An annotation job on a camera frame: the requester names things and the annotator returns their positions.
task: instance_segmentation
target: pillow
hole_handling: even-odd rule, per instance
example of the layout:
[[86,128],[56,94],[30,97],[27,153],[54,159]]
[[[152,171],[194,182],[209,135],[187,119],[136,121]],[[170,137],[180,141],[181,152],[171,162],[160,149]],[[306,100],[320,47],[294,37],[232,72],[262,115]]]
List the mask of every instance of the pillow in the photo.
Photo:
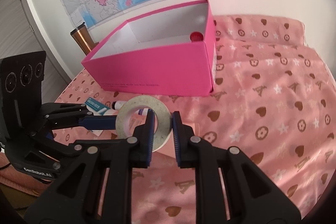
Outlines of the pillow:
[[241,41],[303,46],[305,25],[295,19],[262,15],[214,16],[217,40],[220,37]]

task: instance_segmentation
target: red bottle cap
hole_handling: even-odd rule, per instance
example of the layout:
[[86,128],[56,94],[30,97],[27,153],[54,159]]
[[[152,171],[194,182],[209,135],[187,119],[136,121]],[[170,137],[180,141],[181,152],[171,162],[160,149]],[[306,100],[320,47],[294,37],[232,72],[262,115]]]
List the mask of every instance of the red bottle cap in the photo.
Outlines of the red bottle cap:
[[192,42],[203,41],[203,39],[204,39],[204,36],[200,32],[192,32],[190,35],[190,40]]

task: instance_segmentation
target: pink blanket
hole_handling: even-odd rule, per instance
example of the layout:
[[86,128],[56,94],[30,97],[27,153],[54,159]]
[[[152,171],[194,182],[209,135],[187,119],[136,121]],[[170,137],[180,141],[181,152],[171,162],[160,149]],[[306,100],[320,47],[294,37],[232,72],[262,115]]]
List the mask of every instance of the pink blanket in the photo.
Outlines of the pink blanket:
[[[304,26],[268,16],[221,16],[216,88],[209,97],[156,96],[183,122],[196,123],[214,146],[241,148],[305,216],[335,171],[336,90],[328,68],[304,46]],[[88,97],[110,106],[137,94],[103,91],[83,70],[57,102]],[[55,131],[58,142],[96,137],[83,128]],[[133,172],[132,221],[195,223],[193,170],[155,152],[151,167]]]

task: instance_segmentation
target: heart pattern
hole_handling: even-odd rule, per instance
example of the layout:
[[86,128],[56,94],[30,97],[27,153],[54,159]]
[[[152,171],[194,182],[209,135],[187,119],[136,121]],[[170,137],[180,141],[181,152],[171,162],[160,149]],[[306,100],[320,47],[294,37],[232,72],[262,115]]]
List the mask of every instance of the heart pattern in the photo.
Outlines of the heart pattern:
[[261,163],[263,158],[264,158],[264,152],[260,152],[260,153],[254,154],[252,157],[250,157],[250,160],[254,164],[258,165],[259,163]]
[[294,106],[300,111],[302,111],[302,109],[303,109],[303,105],[302,105],[301,101],[295,102]]
[[237,17],[236,18],[236,21],[238,22],[238,24],[241,24],[243,21],[242,21],[242,19],[240,18],[240,17]]
[[255,73],[255,74],[253,74],[252,75],[252,77],[254,78],[254,79],[260,79],[260,74],[258,74],[258,73]]
[[260,117],[265,117],[266,115],[266,107],[262,106],[256,109],[255,111],[257,114],[259,114]]
[[213,122],[217,121],[219,118],[219,115],[221,114],[220,111],[211,111],[208,113],[208,117],[210,118],[210,120],[212,120]]
[[223,83],[223,78],[216,78],[215,82],[217,85],[221,85]]
[[175,217],[181,212],[181,207],[178,206],[169,206],[165,209],[165,211],[168,213],[168,216]]
[[294,195],[294,193],[295,193],[297,187],[298,187],[298,185],[296,184],[296,185],[291,186],[291,187],[287,190],[287,196],[288,196],[289,198],[291,198],[291,197]]
[[323,174],[321,177],[322,184],[325,184],[327,182],[328,174]]
[[298,155],[298,157],[302,157],[304,152],[305,152],[304,145],[299,145],[295,148],[295,153]]

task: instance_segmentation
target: toothpaste tube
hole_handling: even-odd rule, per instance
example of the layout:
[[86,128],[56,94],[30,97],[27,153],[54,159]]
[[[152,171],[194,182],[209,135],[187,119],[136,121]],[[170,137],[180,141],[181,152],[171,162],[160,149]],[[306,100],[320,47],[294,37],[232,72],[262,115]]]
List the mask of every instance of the toothpaste tube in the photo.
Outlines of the toothpaste tube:
[[[114,110],[119,110],[127,101],[115,101],[112,103],[111,108]],[[139,109],[135,112],[138,115],[146,116],[148,113],[148,108]]]

